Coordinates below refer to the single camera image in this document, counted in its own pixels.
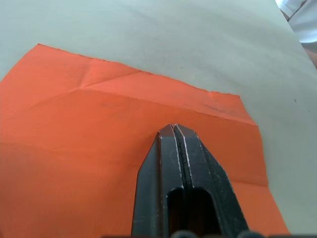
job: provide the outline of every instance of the orange paper sheet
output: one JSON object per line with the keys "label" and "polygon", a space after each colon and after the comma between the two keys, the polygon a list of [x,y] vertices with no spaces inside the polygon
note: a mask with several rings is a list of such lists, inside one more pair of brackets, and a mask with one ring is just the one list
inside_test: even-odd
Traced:
{"label": "orange paper sheet", "polygon": [[130,235],[138,169],[170,123],[193,129],[224,167],[250,229],[288,233],[238,96],[43,45],[0,95],[4,238]]}

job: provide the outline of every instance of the white table surface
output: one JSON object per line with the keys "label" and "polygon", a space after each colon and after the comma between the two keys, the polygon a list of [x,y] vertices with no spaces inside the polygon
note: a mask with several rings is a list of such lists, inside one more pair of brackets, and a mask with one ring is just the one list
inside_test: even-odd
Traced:
{"label": "white table surface", "polygon": [[42,43],[238,94],[293,233],[317,233],[317,71],[274,0],[0,0],[0,78]]}

